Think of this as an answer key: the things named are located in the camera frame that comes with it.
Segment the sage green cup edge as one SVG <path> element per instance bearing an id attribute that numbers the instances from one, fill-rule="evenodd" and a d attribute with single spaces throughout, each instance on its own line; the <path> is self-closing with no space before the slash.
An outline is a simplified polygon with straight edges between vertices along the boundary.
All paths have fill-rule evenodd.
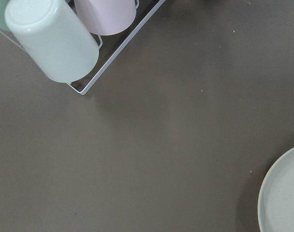
<path id="1" fill-rule="evenodd" d="M 7 7 L 9 0 L 0 0 L 0 29 L 4 31 L 10 31 L 5 22 L 5 9 Z"/>

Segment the pink upturned cup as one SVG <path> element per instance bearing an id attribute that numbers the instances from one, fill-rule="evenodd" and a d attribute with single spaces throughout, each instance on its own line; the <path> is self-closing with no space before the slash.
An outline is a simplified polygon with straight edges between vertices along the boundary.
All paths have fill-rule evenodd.
<path id="1" fill-rule="evenodd" d="M 89 32 L 101 36 L 118 34 L 131 26 L 138 0 L 75 0 L 76 13 Z"/>

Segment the round beige plate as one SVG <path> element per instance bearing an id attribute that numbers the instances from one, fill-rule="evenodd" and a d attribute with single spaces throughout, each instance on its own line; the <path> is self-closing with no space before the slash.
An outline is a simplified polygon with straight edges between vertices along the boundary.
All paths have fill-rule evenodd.
<path id="1" fill-rule="evenodd" d="M 257 214 L 262 232 L 294 232 L 294 148 L 280 156 L 266 173 Z"/>

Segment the pale green upturned cup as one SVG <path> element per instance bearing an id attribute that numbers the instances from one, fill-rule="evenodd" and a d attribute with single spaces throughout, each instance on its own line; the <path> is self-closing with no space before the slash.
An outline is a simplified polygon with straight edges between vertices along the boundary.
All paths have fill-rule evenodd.
<path id="1" fill-rule="evenodd" d="M 11 0 L 4 16 L 12 34 L 49 79 L 74 82 L 96 65 L 98 44 L 64 0 Z"/>

